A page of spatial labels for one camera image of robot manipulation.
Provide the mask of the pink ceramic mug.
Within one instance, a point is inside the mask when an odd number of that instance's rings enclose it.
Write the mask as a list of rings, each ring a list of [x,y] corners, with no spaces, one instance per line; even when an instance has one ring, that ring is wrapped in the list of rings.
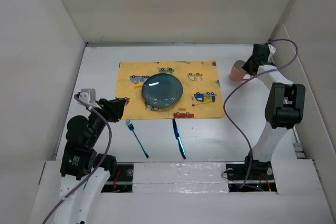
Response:
[[[232,81],[245,81],[251,78],[251,75],[243,69],[245,63],[243,60],[235,61],[229,75]]]

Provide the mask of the yellow vehicle print cloth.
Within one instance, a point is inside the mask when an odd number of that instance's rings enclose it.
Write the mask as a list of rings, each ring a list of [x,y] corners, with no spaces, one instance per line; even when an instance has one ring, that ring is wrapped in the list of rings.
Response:
[[[149,77],[167,74],[182,84],[180,100],[170,108],[150,105],[142,96],[142,87]],[[116,98],[126,99],[123,119],[210,119],[222,118],[223,98],[215,60],[121,62]]]

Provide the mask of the dark teal ceramic plate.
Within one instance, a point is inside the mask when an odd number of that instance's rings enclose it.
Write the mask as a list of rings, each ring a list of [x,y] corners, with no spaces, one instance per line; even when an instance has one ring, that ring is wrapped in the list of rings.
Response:
[[[158,73],[145,81],[141,94],[148,105],[166,109],[174,106],[182,98],[183,86],[177,77],[167,73]]]

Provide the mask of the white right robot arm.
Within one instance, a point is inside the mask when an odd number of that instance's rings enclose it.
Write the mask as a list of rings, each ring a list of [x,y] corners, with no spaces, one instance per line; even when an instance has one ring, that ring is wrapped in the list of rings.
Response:
[[[268,89],[265,107],[266,124],[251,149],[252,161],[243,165],[243,173],[254,179],[261,174],[259,163],[268,163],[282,137],[303,118],[305,86],[288,80],[270,58],[276,49],[270,44],[254,44],[252,54],[242,68],[260,80]]]

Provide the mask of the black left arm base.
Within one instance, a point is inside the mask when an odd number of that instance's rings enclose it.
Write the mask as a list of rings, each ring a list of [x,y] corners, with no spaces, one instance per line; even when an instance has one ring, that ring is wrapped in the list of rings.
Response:
[[[133,191],[133,163],[117,163],[116,172],[108,179],[102,193],[131,193]]]

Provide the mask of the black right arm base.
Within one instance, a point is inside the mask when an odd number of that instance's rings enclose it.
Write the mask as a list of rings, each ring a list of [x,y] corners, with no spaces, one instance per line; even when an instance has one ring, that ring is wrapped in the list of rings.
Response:
[[[221,176],[227,180],[230,193],[277,192],[271,162],[250,162],[246,156],[243,162],[226,163]]]

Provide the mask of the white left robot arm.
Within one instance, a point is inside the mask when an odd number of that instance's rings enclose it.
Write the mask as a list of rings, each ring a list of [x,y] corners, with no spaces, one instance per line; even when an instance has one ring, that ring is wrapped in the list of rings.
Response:
[[[90,115],[74,116],[67,124],[66,146],[60,173],[59,202],[49,213],[54,223],[87,223],[92,204],[98,198],[108,180],[117,175],[117,161],[107,152],[99,154],[94,146],[102,131],[107,128],[111,146],[110,124],[119,122],[123,116],[125,99],[100,99],[93,103],[83,98],[75,100],[83,105]]]

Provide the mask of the blue metal fork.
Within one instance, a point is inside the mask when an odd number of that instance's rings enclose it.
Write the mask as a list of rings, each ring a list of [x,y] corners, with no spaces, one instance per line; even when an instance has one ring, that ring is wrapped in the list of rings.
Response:
[[[131,122],[130,120],[126,120],[125,123],[126,123],[128,129],[129,129],[129,130],[133,133],[133,135],[135,136],[135,138],[136,138],[138,144],[140,145],[140,147],[141,147],[141,149],[142,149],[142,151],[143,151],[145,157],[146,157],[146,158],[149,158],[149,155],[148,155],[146,149],[144,148],[144,146],[142,145],[141,141],[139,140],[138,136],[136,135],[136,133],[135,133],[135,131],[134,131],[134,126],[133,126],[132,122]]]

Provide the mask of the blue metal knife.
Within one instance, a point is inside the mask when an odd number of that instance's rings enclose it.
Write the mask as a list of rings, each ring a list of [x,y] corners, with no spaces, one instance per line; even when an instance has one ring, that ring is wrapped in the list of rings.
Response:
[[[179,145],[180,153],[181,153],[181,155],[182,155],[182,158],[183,158],[183,159],[186,159],[186,153],[185,153],[185,150],[184,150],[184,146],[183,146],[183,143],[182,143],[182,139],[181,139],[181,137],[180,137],[180,133],[179,133],[179,129],[178,129],[178,127],[177,127],[176,120],[173,119],[173,120],[172,120],[172,123],[173,123],[174,135],[175,135],[175,138],[176,138],[177,141],[178,141],[178,145]]]

